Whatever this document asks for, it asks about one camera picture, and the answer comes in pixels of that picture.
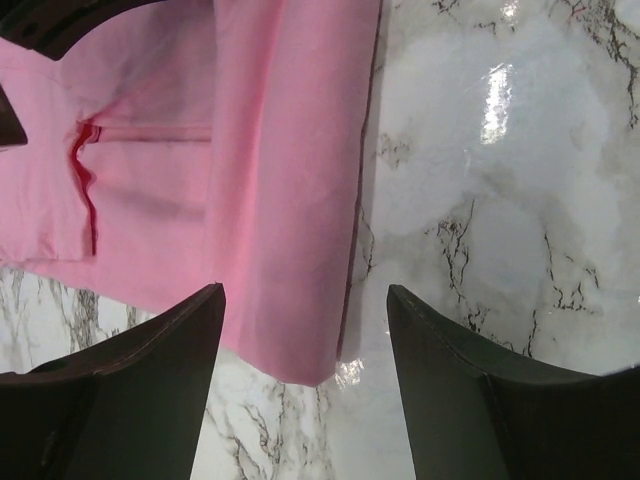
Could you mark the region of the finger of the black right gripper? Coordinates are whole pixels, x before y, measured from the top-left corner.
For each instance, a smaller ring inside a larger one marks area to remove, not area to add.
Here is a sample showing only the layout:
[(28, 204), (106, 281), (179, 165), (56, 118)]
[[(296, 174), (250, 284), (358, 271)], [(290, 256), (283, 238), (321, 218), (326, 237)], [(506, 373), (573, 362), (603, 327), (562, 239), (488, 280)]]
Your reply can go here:
[(149, 0), (1, 1), (1, 38), (51, 60), (106, 21)]
[(6, 151), (26, 144), (26, 132), (4, 88), (0, 87), (0, 148), (2, 151)]

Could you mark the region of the pink t shirt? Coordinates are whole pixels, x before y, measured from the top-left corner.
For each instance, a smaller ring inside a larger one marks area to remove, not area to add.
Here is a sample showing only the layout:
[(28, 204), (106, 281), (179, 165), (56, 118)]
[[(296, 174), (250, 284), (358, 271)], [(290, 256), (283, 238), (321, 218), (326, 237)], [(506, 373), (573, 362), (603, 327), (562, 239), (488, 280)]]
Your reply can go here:
[(8, 41), (28, 136), (1, 155), (1, 262), (159, 313), (223, 285), (222, 343), (335, 369), (377, 1), (164, 1), (59, 61)]

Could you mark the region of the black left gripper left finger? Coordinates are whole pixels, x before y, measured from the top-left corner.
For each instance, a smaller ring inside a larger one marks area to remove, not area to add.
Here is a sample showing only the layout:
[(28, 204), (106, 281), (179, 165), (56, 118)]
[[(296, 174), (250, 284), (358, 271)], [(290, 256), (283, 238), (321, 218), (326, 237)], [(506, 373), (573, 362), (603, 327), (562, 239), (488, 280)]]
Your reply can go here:
[(189, 478), (225, 304), (208, 285), (90, 348), (2, 374), (2, 478)]

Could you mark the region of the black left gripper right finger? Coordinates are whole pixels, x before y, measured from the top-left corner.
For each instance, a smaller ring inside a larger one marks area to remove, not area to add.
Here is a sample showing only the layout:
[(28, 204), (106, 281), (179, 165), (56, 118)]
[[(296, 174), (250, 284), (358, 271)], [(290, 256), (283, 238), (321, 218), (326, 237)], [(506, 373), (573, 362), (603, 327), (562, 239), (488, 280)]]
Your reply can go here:
[(515, 353), (393, 285), (387, 312), (419, 479), (635, 479), (639, 371)]

